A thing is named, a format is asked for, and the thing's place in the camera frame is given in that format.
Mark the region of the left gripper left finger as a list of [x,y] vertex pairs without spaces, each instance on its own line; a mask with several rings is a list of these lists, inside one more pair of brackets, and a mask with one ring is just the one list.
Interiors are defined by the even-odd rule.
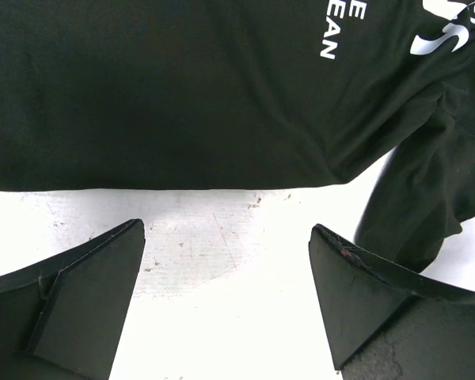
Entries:
[[145,247],[131,219],[0,276],[0,379],[107,379]]

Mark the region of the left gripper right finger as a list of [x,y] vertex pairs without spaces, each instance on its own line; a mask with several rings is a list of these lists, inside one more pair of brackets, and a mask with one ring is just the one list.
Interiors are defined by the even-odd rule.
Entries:
[[345,379],[475,379],[475,291],[417,274],[323,225],[310,265]]

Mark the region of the black printed t shirt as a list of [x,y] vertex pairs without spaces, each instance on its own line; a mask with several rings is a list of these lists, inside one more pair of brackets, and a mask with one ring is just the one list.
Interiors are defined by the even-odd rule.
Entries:
[[415,272],[475,217],[475,1],[0,1],[0,191],[347,184]]

